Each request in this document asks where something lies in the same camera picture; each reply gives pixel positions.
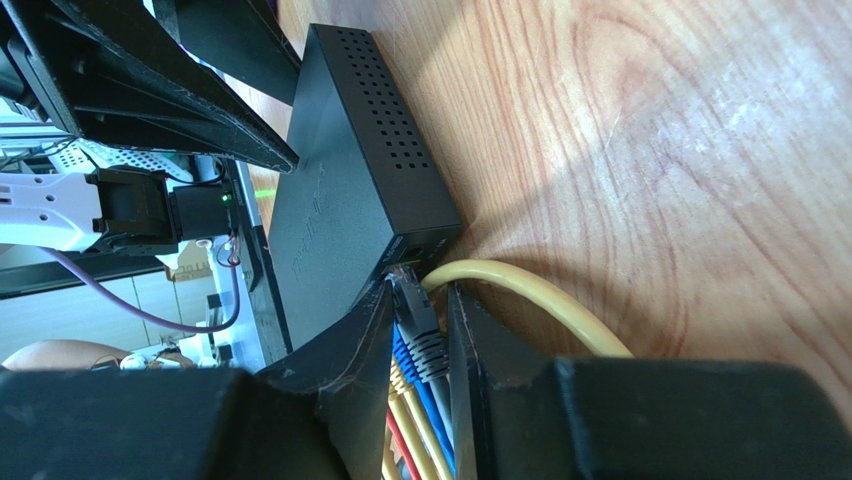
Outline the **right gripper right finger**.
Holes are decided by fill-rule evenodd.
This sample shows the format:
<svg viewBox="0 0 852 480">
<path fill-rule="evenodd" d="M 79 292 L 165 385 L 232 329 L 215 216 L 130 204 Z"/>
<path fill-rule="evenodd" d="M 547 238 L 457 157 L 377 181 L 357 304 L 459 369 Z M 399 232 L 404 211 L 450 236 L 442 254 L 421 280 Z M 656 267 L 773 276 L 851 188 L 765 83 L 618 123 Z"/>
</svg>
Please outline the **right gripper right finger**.
<svg viewBox="0 0 852 480">
<path fill-rule="evenodd" d="M 462 479 L 847 479 L 851 436 L 773 363 L 551 358 L 447 290 Z"/>
</svg>

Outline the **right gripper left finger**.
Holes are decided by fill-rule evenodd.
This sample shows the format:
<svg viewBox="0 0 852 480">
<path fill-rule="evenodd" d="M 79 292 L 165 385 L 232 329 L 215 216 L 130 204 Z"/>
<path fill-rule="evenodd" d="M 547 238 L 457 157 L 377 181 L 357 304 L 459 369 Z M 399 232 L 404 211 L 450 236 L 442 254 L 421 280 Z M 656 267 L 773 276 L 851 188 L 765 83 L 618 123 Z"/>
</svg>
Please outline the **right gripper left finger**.
<svg viewBox="0 0 852 480">
<path fill-rule="evenodd" d="M 389 284 L 251 374 L 6 372 L 5 479 L 376 479 L 393 337 Z"/>
</svg>

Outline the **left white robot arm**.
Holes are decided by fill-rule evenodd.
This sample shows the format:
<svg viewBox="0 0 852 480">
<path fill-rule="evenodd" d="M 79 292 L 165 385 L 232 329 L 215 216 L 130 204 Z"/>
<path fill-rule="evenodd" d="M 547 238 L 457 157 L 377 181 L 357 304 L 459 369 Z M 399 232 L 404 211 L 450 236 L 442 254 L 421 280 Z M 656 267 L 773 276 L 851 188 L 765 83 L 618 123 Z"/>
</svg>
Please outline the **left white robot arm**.
<svg viewBox="0 0 852 480">
<path fill-rule="evenodd" d="M 5 1 L 1 95 L 72 140 L 237 160 L 281 174 L 298 154 L 225 82 L 292 103 L 301 61 L 265 1 Z M 3 174 L 1 240 L 162 255 L 225 234 L 219 181 L 163 171 Z"/>
</svg>

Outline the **black network switch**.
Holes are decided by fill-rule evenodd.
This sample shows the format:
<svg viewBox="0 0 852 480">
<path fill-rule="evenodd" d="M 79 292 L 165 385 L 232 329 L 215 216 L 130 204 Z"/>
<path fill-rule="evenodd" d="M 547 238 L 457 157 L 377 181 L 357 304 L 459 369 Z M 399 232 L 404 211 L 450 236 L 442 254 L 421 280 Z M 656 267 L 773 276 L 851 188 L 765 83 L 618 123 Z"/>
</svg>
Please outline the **black network switch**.
<svg viewBox="0 0 852 480">
<path fill-rule="evenodd" d="M 462 219 L 367 31 L 310 26 L 268 246 L 291 344 L 341 319 L 395 265 L 423 272 Z"/>
</svg>

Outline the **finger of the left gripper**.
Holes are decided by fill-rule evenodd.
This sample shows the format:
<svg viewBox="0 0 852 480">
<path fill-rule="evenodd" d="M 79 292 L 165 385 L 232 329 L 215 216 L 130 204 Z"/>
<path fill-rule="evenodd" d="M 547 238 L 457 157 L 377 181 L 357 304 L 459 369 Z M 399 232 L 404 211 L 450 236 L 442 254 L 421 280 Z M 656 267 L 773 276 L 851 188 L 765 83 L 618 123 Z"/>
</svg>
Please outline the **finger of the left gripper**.
<svg viewBox="0 0 852 480">
<path fill-rule="evenodd" d="M 225 83 L 228 74 L 166 32 L 152 3 L 3 2 L 3 99 L 113 148 L 293 171 L 293 149 Z"/>
<path fill-rule="evenodd" d="M 152 7 L 188 52 L 282 103 L 294 102 L 301 58 L 267 1 L 159 0 Z"/>
</svg>

